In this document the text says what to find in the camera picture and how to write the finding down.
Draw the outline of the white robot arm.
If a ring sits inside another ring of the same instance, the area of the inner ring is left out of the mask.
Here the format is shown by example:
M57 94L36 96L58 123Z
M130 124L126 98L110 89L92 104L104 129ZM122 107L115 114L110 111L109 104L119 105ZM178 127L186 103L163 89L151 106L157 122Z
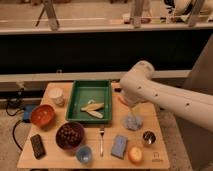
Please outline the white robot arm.
M154 82L154 72L150 62L141 60L124 74L120 85L127 103L135 106L150 101L213 132L213 95Z

